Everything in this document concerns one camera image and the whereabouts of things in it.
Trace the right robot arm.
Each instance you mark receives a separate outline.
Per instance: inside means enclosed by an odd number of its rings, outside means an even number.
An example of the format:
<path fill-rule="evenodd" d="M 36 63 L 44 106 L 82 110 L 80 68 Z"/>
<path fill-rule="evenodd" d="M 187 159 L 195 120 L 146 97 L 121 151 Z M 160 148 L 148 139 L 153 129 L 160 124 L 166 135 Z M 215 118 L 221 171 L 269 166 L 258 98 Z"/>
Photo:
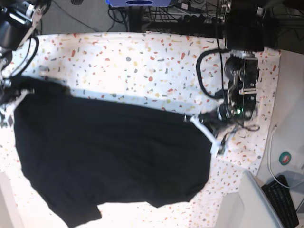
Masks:
<path fill-rule="evenodd" d="M 25 66 L 14 75 L 8 77 L 0 75 L 0 126 L 12 126 L 12 115 L 33 89 L 18 85 L 18 77 L 33 60 L 39 47 L 39 39 L 34 31 L 51 6 L 50 0 L 2 0 L 0 2 L 0 70 L 3 71 L 13 59 L 13 52 L 25 42 L 31 46 L 35 40 L 36 46 L 33 55 Z"/>

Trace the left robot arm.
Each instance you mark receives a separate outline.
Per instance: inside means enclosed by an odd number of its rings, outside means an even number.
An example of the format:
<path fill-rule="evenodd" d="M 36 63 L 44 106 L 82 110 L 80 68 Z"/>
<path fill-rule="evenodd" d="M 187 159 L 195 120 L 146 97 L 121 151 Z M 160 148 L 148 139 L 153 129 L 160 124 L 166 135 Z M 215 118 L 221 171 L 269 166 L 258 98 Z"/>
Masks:
<path fill-rule="evenodd" d="M 245 126 L 251 120 L 257 103 L 257 81 L 259 78 L 256 52 L 264 51 L 264 8 L 252 0 L 218 0 L 215 15 L 215 37 L 225 28 L 225 48 L 201 53 L 196 63 L 196 74 L 202 92 L 222 104 L 211 112 L 199 114 L 185 120 L 193 123 L 211 142 L 210 153 L 224 156 L 227 139 L 240 129 L 256 132 L 258 125 Z M 219 54 L 221 77 L 228 78 L 228 86 L 215 94 L 209 94 L 202 82 L 201 63 L 211 54 Z"/>

